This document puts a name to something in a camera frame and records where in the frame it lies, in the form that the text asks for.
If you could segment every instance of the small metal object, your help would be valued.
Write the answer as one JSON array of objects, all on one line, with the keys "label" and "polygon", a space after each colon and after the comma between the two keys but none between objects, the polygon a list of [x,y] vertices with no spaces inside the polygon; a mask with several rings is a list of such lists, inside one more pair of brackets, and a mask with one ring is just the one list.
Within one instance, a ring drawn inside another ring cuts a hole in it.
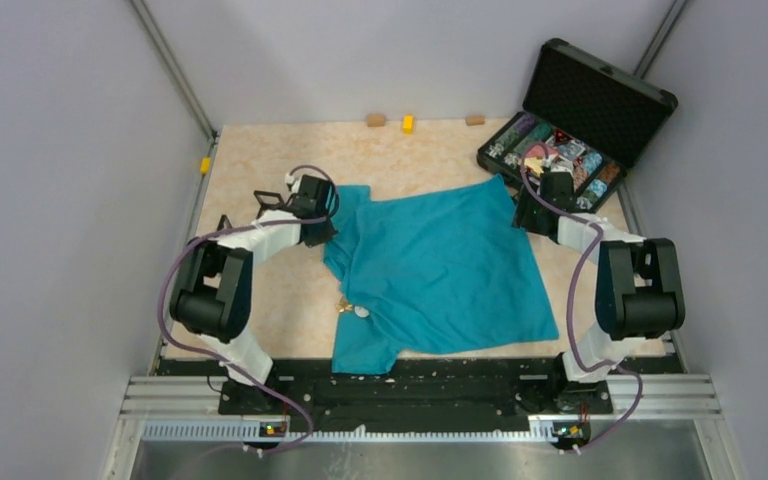
[{"label": "small metal object", "polygon": [[488,149],[487,154],[490,155],[493,158],[497,158],[504,151],[505,151],[505,146],[503,144],[495,143],[495,144],[493,144],[492,147],[490,147]]},{"label": "small metal object", "polygon": [[340,301],[337,302],[337,311],[340,313],[351,312],[355,306],[346,300],[346,297],[340,297]]}]

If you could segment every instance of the black case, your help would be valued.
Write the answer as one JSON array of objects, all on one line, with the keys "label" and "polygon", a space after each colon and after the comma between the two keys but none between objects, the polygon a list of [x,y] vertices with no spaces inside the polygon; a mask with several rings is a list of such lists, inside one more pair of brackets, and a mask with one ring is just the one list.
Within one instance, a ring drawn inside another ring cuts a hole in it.
[{"label": "black case", "polygon": [[[496,141],[527,114],[579,139],[602,155],[599,168],[576,189],[576,198],[608,165],[619,167],[619,174],[608,185],[592,208],[575,211],[595,212],[622,182],[643,150],[678,107],[672,93],[645,82],[619,68],[580,50],[559,38],[549,40],[540,56],[518,112],[478,150],[478,164],[520,190],[519,172],[505,164],[504,157],[518,143],[513,141],[498,157],[490,152]],[[525,131],[519,137],[524,138]]]}]

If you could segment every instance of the yellow block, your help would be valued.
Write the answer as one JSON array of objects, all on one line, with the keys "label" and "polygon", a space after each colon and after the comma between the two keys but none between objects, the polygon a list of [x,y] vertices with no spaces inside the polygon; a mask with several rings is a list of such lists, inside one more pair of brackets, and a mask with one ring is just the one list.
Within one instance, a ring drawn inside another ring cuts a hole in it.
[{"label": "yellow block", "polygon": [[413,133],[413,115],[405,115],[405,119],[402,120],[402,131]]}]

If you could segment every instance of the case lid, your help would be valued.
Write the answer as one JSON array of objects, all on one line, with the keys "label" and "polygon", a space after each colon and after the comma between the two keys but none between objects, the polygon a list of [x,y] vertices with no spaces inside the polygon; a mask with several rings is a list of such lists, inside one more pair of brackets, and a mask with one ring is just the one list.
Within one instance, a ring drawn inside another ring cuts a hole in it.
[{"label": "case lid", "polygon": [[540,49],[522,106],[631,168],[678,100],[555,38]]}]

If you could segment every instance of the open carrying case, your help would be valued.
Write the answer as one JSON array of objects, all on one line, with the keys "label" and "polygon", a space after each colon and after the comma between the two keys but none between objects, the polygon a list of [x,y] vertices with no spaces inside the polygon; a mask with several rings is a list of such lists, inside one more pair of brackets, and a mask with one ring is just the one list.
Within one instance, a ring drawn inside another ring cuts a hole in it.
[{"label": "open carrying case", "polygon": [[523,111],[479,148],[477,161],[521,191],[518,161],[544,142],[574,165],[574,210],[595,212],[677,106],[672,93],[554,38],[540,49]]}]

